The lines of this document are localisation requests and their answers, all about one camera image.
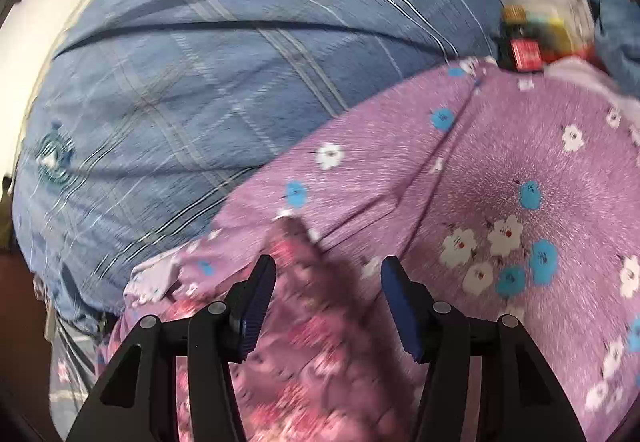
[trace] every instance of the bottle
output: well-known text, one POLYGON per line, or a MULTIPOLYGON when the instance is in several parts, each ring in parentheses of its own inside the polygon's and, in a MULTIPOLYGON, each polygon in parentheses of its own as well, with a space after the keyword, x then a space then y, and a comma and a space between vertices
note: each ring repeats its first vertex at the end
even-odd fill
POLYGON ((502 10, 498 65, 514 72, 540 72, 542 55, 535 28, 527 23, 521 5, 508 5, 502 10))

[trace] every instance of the plastic bag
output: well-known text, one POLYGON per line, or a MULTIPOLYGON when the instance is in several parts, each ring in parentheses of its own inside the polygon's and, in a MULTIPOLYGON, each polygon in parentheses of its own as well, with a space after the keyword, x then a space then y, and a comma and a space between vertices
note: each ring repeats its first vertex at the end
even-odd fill
POLYGON ((527 21, 537 26, 546 60, 574 54, 591 46, 594 22, 588 0, 500 0, 520 5, 527 21))

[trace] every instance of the white flower print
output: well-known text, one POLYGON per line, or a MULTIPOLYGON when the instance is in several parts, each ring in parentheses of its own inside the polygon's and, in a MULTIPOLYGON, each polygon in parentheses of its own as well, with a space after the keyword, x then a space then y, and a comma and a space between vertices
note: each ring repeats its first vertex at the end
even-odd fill
POLYGON ((578 151, 582 146, 584 146, 582 132, 575 124, 565 127, 564 133, 562 134, 562 140, 564 141, 565 151, 578 151))
POLYGON ((313 368, 318 375, 336 375, 344 368, 344 354, 338 349, 323 350, 312 361, 313 368))
POLYGON ((66 362, 58 361, 58 380, 60 382, 71 382, 69 380, 69 370, 66 367, 66 362))
POLYGON ((524 324, 524 307, 516 307, 516 305, 508 305, 502 312, 498 314, 496 320, 504 316, 505 314, 509 314, 510 316, 517 317, 518 321, 524 324))
POLYGON ((258 430, 251 438, 251 442, 282 442, 282 440, 282 426, 258 430))
POLYGON ((185 249, 185 251, 187 252, 187 254, 193 254, 199 245, 200 245, 200 241, 195 240, 194 242, 191 242, 189 245, 187 245, 187 248, 185 249))
POLYGON ((514 248, 518 248, 523 228, 524 226, 518 222, 515 215, 495 222, 494 230, 487 236, 491 243, 491 255, 508 256, 514 248))
POLYGON ((312 244, 316 244, 318 242, 318 240, 320 239, 320 233, 318 231, 316 231, 314 228, 309 229, 306 232, 306 235, 309 237, 309 241, 312 244))
POLYGON ((362 266, 360 270, 360 279, 371 278, 380 272, 380 265, 382 265, 382 258, 380 256, 374 256, 368 263, 362 266))
POLYGON ((521 92, 528 92, 529 90, 533 90, 535 85, 533 84, 533 79, 526 78, 518 80, 518 89, 521 92))
POLYGON ((194 292, 196 292, 197 289, 198 289, 198 285, 196 283, 191 283, 187 288, 187 292, 185 292, 185 294, 187 296, 193 296, 194 292))
POLYGON ((611 398, 607 402, 607 407, 604 409, 604 413, 609 414, 616 407, 616 404, 622 400, 622 386, 618 386, 613 393, 611 394, 611 398))
POLYGON ((640 265, 638 265, 638 257, 632 256, 625 259, 620 269, 620 295, 622 297, 631 298, 640 286, 640 265))
POLYGON ((606 380, 601 380, 587 392, 587 400, 584 403, 584 409, 587 411, 596 411, 607 398, 609 393, 609 385, 606 380))
POLYGON ((617 108, 611 108, 607 114, 607 124, 614 130, 620 126, 620 112, 617 108))
POLYGON ((344 150, 342 146, 327 142, 316 151, 316 162, 320 165, 320 169, 331 169, 336 167, 344 158, 344 150))
POLYGON ((479 296, 494 281, 494 268, 489 262, 475 263, 466 272, 462 280, 462 290, 479 296))
POLYGON ((444 250, 440 255, 440 263, 453 268, 460 263, 466 263, 471 256, 471 251, 476 248, 478 244, 474 238, 474 232, 471 229, 463 231, 462 229, 456 229, 453 234, 447 236, 442 242, 444 250))
POLYGON ((478 58, 475 57, 468 57, 460 61, 460 68, 462 68, 467 74, 474 74, 477 66, 478 58))
POLYGON ((222 232, 222 229, 214 229, 213 231, 211 231, 207 237, 207 239, 212 242, 213 240, 215 240, 218 235, 220 234, 220 232, 222 232))
POLYGON ((429 174, 437 173, 438 171, 442 171, 444 168, 444 159, 442 157, 438 157, 436 162, 434 162, 433 167, 429 170, 429 174))
POLYGON ((631 142, 640 148, 640 132, 638 129, 634 125, 631 125, 629 127, 629 133, 631 135, 631 142))
POLYGON ((276 214, 272 222, 275 222, 279 218, 286 218, 287 216, 293 216, 293 209, 288 207, 278 209, 278 214, 276 214))
POLYGON ((620 367, 620 361, 622 360, 622 354, 625 353, 625 343, 622 342, 622 336, 609 343, 607 347, 607 355, 604 356, 602 361, 602 377, 607 379, 613 377, 620 367))
POLYGON ((58 169, 58 154, 54 150, 47 156, 40 156, 38 157, 38 164, 48 167, 51 170, 58 169))

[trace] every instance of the blue plaid fabric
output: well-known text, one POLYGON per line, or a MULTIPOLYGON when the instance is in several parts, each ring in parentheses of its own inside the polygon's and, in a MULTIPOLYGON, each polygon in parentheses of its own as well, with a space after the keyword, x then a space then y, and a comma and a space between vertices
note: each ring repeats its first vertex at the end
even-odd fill
POLYGON ((62 318, 95 333, 133 266, 359 102, 492 52, 498 0, 93 0, 34 102, 14 223, 62 318))

